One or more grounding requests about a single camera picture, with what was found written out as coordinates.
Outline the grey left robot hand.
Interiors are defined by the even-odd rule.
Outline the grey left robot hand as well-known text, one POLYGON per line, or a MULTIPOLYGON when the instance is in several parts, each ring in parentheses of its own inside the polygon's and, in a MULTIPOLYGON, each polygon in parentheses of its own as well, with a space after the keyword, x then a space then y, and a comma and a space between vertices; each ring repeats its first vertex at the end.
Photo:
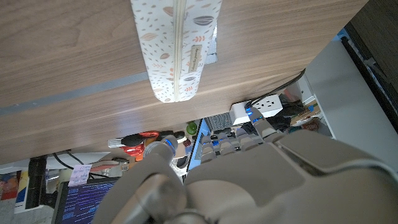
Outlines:
POLYGON ((360 149, 313 131, 277 132, 256 108, 262 139, 243 129, 240 151, 203 138, 201 163, 180 180, 167 136, 101 201, 94 223, 396 223, 397 172, 360 149))

